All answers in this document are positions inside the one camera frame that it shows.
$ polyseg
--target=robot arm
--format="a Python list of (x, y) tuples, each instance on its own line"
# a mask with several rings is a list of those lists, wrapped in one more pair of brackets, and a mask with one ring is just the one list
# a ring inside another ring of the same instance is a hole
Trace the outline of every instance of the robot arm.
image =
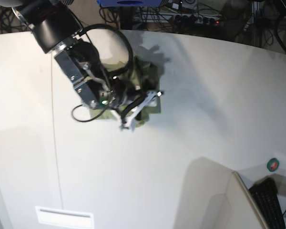
[[(15, 6), (15, 15), (31, 31), (42, 50), (56, 51), (55, 60), (81, 98), (80, 106), (101, 110), (90, 120), (75, 120), (89, 122), (109, 109), (119, 117), (121, 128), (129, 128), (135, 117), (128, 113), (138, 114), (162, 94), (150, 86), (137, 90), (129, 80), (119, 78), (121, 74), (132, 73), (133, 51), (126, 37), (111, 26), (97, 24), (83, 28), (71, 10), (58, 0), (0, 0), (0, 5)], [(91, 29), (108, 29), (122, 39), (129, 53), (124, 67), (108, 72), (92, 42), (77, 38)]]

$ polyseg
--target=green cloth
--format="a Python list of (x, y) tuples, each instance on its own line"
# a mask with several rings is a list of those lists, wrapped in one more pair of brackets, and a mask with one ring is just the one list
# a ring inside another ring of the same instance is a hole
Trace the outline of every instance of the green cloth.
[[(133, 73), (130, 77), (130, 81), (134, 84), (135, 88), (142, 89), (143, 87), (143, 82), (145, 80), (148, 80), (149, 82), (154, 83), (159, 87), (159, 76), (157, 74), (157, 67), (152, 64), (151, 62), (146, 62), (136, 56), (134, 58), (134, 70)], [(104, 64), (104, 67), (110, 72), (115, 69), (119, 69), (121, 67), (125, 66), (125, 63), (119, 62), (118, 64)], [(121, 80), (128, 79), (128, 72), (122, 74), (119, 76)], [(136, 127), (140, 127), (144, 125), (146, 122), (149, 121), (149, 114), (159, 114), (161, 111), (161, 106), (160, 106), (160, 98), (157, 97), (157, 106), (156, 107), (144, 107), (141, 111), (141, 120), (137, 121), (136, 120)], [(91, 118), (95, 117), (100, 113), (101, 110), (90, 110), (90, 116)], [(113, 114), (111, 113), (110, 110), (105, 111), (99, 119), (115, 119)]]

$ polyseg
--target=white vent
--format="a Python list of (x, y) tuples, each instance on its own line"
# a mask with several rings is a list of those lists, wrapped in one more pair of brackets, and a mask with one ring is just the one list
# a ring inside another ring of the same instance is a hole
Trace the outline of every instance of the white vent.
[(38, 221), (41, 224), (74, 229), (94, 229), (94, 218), (92, 213), (43, 207), (36, 207), (36, 212)]

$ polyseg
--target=blue device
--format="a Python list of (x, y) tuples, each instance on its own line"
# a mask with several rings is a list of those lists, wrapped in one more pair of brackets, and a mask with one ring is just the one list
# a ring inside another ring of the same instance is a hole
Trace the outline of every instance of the blue device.
[(110, 6), (150, 6), (159, 7), (165, 5), (168, 0), (98, 0), (99, 4), (104, 7)]

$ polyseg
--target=white table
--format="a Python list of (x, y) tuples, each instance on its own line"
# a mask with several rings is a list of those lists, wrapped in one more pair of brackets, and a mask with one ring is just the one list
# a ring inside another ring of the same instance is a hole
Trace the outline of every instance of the white table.
[[(90, 35), (105, 62), (127, 59), (108, 32)], [(286, 176), (286, 55), (125, 35), (164, 69), (162, 113), (134, 133), (111, 120), (73, 121), (80, 99), (51, 55), (29, 33), (0, 35), (0, 189), (14, 229), (46, 228), (36, 205), (92, 212), (96, 229), (199, 228), (231, 169), (250, 186), (276, 157)]]

